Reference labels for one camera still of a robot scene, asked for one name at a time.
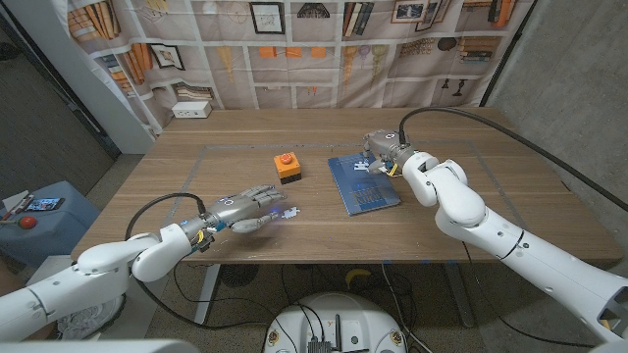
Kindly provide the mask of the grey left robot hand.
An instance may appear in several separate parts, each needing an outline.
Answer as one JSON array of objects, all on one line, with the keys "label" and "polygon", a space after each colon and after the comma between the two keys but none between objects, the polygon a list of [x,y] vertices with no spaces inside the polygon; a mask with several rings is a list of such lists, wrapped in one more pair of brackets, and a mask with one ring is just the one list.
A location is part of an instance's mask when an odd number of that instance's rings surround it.
[{"label": "grey left robot hand", "polygon": [[207,208],[203,218],[207,221],[207,226],[215,231],[227,227],[236,233],[249,233],[279,216],[277,212],[271,211],[257,217],[262,209],[286,198],[274,185],[260,184],[216,201]]}]

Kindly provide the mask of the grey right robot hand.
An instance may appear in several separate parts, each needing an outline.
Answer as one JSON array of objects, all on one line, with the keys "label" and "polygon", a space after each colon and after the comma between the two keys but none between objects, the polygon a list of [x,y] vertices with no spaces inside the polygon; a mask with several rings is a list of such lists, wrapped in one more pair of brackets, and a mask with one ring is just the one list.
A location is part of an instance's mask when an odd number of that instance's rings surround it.
[{"label": "grey right robot hand", "polygon": [[400,172],[405,163],[415,154],[415,150],[410,145],[400,142],[401,135],[392,130],[376,130],[363,136],[364,151],[371,152],[375,161],[372,162],[367,171],[369,174],[390,173],[386,169],[387,162],[395,166],[395,171]]}]

